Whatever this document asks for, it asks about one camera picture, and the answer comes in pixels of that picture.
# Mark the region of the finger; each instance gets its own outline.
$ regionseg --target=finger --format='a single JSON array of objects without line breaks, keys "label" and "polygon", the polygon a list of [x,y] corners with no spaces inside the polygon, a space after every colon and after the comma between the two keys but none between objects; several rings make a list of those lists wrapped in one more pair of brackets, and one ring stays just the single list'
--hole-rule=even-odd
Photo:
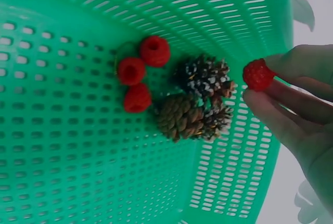
[{"label": "finger", "polygon": [[331,85],[319,82],[310,77],[299,77],[291,80],[285,79],[285,81],[299,88],[305,89],[318,98],[333,102],[333,87]]},{"label": "finger", "polygon": [[304,138],[304,132],[294,121],[276,109],[271,99],[265,93],[257,93],[252,90],[244,92],[244,101],[271,132],[293,153],[298,144]]},{"label": "finger", "polygon": [[288,87],[279,81],[273,81],[265,93],[305,120],[320,125],[333,121],[333,106],[314,96]]},{"label": "finger", "polygon": [[285,55],[267,57],[266,64],[287,79],[310,77],[333,85],[333,45],[299,45]]},{"label": "finger", "polygon": [[281,105],[277,101],[275,101],[275,100],[272,99],[271,103],[283,115],[285,115],[290,120],[292,120],[294,123],[296,123],[302,129],[302,131],[304,133],[313,134],[313,133],[316,133],[316,132],[318,132],[318,131],[320,131],[322,129],[321,125],[318,125],[316,123],[307,121],[307,120],[301,118],[300,116],[294,114],[290,110],[281,107]]}]

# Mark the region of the brown pine cone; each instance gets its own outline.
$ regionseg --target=brown pine cone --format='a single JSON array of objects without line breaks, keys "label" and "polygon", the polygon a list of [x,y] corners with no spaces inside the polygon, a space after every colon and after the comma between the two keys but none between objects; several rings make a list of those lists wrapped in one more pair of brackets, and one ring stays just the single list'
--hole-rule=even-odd
[{"label": "brown pine cone", "polygon": [[204,125],[203,108],[198,107],[197,101],[191,95],[169,95],[158,111],[157,123],[160,131],[174,142],[180,137],[192,137]]}]

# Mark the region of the artificial raspberry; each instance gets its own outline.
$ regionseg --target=artificial raspberry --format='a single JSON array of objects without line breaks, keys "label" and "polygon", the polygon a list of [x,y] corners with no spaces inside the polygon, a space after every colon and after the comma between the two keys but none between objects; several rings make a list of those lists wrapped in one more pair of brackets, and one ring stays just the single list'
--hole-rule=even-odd
[{"label": "artificial raspberry", "polygon": [[145,63],[140,58],[127,57],[119,63],[118,77],[122,84],[136,85],[142,81],[145,74]]},{"label": "artificial raspberry", "polygon": [[264,91],[272,83],[276,73],[271,71],[264,59],[254,60],[243,70],[243,79],[249,89],[256,92]]},{"label": "artificial raspberry", "polygon": [[141,113],[151,105],[151,94],[144,83],[130,86],[124,100],[124,108],[128,113]]},{"label": "artificial raspberry", "polygon": [[170,60],[171,52],[167,40],[152,35],[143,40],[140,55],[147,65],[160,68]]}]

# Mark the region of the green plastic basket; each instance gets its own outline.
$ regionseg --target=green plastic basket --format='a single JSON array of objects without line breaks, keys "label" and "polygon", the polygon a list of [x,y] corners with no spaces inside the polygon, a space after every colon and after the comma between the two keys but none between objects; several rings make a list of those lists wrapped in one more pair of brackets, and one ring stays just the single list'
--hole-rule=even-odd
[{"label": "green plastic basket", "polygon": [[[292,43],[290,0],[0,0],[0,223],[255,223],[279,144],[243,103],[252,59]],[[168,91],[184,54],[225,58],[238,83],[214,144],[127,114],[114,50],[166,38],[148,68]]]}]

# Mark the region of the white background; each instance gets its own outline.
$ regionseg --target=white background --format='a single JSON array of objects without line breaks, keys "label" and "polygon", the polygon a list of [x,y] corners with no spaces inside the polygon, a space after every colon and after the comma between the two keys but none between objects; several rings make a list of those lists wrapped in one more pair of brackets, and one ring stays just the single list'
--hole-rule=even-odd
[{"label": "white background", "polygon": [[[315,13],[315,30],[310,32],[307,26],[294,22],[294,44],[332,44],[333,0],[308,1]],[[295,158],[285,147],[281,147],[272,183],[257,224],[299,224],[299,208],[294,205],[294,197],[304,179]]]}]

